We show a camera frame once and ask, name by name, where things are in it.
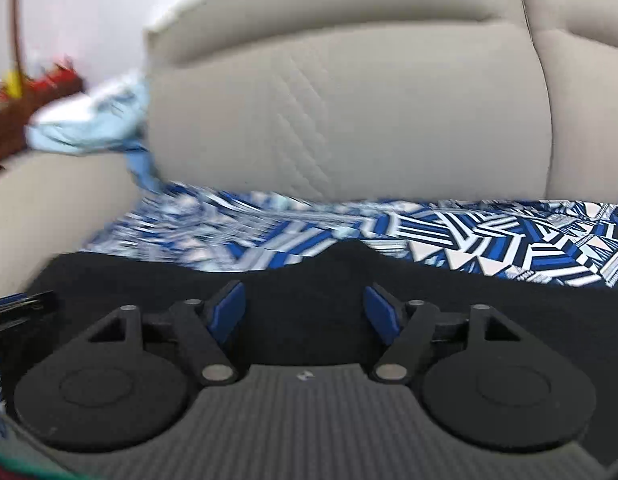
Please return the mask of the brown wooden side table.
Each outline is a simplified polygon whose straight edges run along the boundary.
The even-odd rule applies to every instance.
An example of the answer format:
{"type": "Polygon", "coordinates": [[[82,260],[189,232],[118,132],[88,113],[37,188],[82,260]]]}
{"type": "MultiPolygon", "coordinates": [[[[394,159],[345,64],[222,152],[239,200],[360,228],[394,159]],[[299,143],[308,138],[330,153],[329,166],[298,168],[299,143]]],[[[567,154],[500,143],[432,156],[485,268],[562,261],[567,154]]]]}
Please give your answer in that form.
{"type": "Polygon", "coordinates": [[[24,126],[34,112],[85,89],[85,81],[70,58],[54,62],[41,76],[26,74],[21,47],[20,0],[8,0],[7,10],[12,66],[0,80],[0,171],[4,160],[26,149],[24,126]]]}

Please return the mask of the black pants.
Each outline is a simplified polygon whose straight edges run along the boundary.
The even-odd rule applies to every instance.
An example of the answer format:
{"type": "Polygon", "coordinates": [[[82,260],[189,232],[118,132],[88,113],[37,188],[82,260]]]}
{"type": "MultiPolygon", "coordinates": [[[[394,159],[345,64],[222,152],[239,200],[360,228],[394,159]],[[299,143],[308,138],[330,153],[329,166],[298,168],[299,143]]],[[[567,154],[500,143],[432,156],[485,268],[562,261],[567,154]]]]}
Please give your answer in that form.
{"type": "MultiPolygon", "coordinates": [[[[185,299],[207,299],[229,280],[194,271],[93,252],[51,259],[28,293],[55,292],[59,307],[6,344],[0,359],[3,391],[56,347],[112,310],[134,304],[159,313],[185,299]]],[[[251,364],[372,366],[383,345],[362,307],[367,286],[379,284],[400,300],[423,299],[445,312],[489,304],[589,376],[597,408],[585,448],[602,464],[618,458],[618,289],[527,283],[424,266],[346,240],[291,266],[241,275],[243,320],[224,352],[251,364]]]]}

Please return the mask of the beige sofa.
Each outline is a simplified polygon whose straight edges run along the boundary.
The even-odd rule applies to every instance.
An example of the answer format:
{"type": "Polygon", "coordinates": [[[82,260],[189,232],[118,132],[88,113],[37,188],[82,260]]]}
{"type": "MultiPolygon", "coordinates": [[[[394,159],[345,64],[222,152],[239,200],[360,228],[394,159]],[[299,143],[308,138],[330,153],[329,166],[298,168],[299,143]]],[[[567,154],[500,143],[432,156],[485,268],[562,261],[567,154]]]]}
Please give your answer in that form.
{"type": "MultiPolygon", "coordinates": [[[[166,185],[618,204],[618,0],[203,0],[147,38],[166,185]]],[[[118,154],[0,172],[0,296],[146,197],[118,154]]]]}

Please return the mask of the blue white patterned sheet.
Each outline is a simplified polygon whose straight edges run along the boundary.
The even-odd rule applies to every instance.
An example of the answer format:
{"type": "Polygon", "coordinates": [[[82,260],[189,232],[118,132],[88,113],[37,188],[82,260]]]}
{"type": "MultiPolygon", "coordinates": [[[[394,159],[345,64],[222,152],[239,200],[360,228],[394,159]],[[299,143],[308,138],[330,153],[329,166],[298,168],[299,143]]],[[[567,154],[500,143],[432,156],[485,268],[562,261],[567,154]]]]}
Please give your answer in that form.
{"type": "MultiPolygon", "coordinates": [[[[451,271],[618,289],[618,204],[580,200],[319,204],[170,183],[80,252],[240,280],[243,273],[291,266],[346,240],[451,271]]],[[[6,406],[1,372],[0,363],[0,406],[6,406]]]]}

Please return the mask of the light blue cloth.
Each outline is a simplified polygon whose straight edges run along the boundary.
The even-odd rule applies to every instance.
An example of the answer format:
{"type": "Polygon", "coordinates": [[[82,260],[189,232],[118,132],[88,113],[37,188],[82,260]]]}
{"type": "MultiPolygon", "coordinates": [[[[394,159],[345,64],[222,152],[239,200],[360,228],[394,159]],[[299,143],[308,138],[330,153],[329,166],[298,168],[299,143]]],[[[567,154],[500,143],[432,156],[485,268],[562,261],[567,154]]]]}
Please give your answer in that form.
{"type": "Polygon", "coordinates": [[[119,152],[131,176],[146,192],[161,191],[144,131],[149,86],[137,70],[45,105],[24,127],[32,150],[72,156],[119,152]]]}

